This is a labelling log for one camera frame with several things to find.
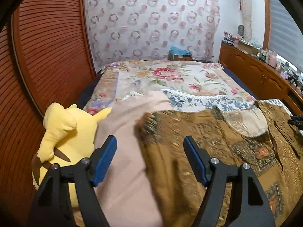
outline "bed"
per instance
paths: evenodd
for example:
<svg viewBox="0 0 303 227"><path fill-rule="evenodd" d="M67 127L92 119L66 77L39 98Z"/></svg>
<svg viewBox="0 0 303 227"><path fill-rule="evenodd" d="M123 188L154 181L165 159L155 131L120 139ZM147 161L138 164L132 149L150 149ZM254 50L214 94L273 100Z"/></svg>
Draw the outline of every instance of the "bed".
<svg viewBox="0 0 303 227"><path fill-rule="evenodd" d="M94 115L130 91L146 94L162 89L195 96L225 96L238 102L255 100L219 63L129 60L113 62L103 69L103 76L84 110Z"/></svg>

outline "window blind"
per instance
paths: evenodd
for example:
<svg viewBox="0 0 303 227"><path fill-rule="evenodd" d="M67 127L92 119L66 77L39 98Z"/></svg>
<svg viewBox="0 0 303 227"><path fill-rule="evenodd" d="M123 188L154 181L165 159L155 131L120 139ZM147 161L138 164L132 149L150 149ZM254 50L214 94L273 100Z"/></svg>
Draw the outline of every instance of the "window blind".
<svg viewBox="0 0 303 227"><path fill-rule="evenodd" d="M270 0L269 49L303 72L303 35L279 0Z"/></svg>

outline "wooden dresser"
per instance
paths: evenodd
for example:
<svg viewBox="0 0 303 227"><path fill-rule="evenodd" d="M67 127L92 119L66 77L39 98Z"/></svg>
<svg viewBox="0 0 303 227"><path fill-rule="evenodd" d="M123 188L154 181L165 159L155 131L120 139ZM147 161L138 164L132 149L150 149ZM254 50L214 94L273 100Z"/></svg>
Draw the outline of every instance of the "wooden dresser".
<svg viewBox="0 0 303 227"><path fill-rule="evenodd" d="M220 63L237 75L258 99L280 99L293 114L303 114L300 89L282 79L268 64L224 43L221 44Z"/></svg>

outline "pink flower pattern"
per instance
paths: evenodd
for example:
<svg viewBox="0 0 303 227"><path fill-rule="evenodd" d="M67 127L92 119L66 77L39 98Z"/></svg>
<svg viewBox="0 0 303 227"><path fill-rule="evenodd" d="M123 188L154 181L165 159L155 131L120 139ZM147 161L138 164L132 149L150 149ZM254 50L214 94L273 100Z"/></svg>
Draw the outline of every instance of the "pink flower pattern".
<svg viewBox="0 0 303 227"><path fill-rule="evenodd" d="M233 94L238 94L238 92L239 92L239 89L238 89L238 88L233 88L233 89L231 90L231 93L233 93Z"/></svg>
<svg viewBox="0 0 303 227"><path fill-rule="evenodd" d="M193 83L190 83L190 84L189 84L189 88L195 89L195 90L197 90L197 91L200 91L200 90L201 90L197 85L195 85L195 84L193 84Z"/></svg>
<svg viewBox="0 0 303 227"><path fill-rule="evenodd" d="M179 79L180 81L184 81L181 77L181 74L176 69L171 69L170 67L158 67L154 69L152 75L157 77L158 79L165 79L167 81L172 81Z"/></svg>
<svg viewBox="0 0 303 227"><path fill-rule="evenodd" d="M218 79L217 75L216 74L213 74L213 73L205 73L205 76L208 77L208 78L211 78L211 79Z"/></svg>
<svg viewBox="0 0 303 227"><path fill-rule="evenodd" d="M89 113L89 114L91 114L91 115L95 115L95 114L97 114L99 112L99 110L96 109L96 108L90 107L90 108L88 108L86 110L86 112Z"/></svg>
<svg viewBox="0 0 303 227"><path fill-rule="evenodd" d="M255 99L252 96L246 96L245 99L249 102L255 101Z"/></svg>
<svg viewBox="0 0 303 227"><path fill-rule="evenodd" d="M216 69L218 67L221 67L219 63L206 63L203 65L204 69Z"/></svg>
<svg viewBox="0 0 303 227"><path fill-rule="evenodd" d="M184 83L184 79L183 78L176 78L175 82L177 82L177 83Z"/></svg>

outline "cabinet door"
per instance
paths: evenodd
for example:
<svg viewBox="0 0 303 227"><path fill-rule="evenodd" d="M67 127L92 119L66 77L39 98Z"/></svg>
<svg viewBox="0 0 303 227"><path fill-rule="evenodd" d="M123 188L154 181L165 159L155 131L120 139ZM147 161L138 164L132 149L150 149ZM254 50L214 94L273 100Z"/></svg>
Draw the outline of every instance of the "cabinet door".
<svg viewBox="0 0 303 227"><path fill-rule="evenodd" d="M228 50L228 48L226 48L224 44L221 44L220 63L223 65L223 67L226 67L228 69L229 69L230 56L231 53Z"/></svg>
<svg viewBox="0 0 303 227"><path fill-rule="evenodd" d="M249 61L250 64L246 70L247 74L243 83L260 99L262 98L264 69L259 63L255 64L253 59L250 59Z"/></svg>
<svg viewBox="0 0 303 227"><path fill-rule="evenodd" d="M261 99L282 99L284 86L274 77L267 74L261 88Z"/></svg>
<svg viewBox="0 0 303 227"><path fill-rule="evenodd" d="M231 71L247 86L247 77L249 76L249 62L246 55L236 52L231 55L233 69Z"/></svg>

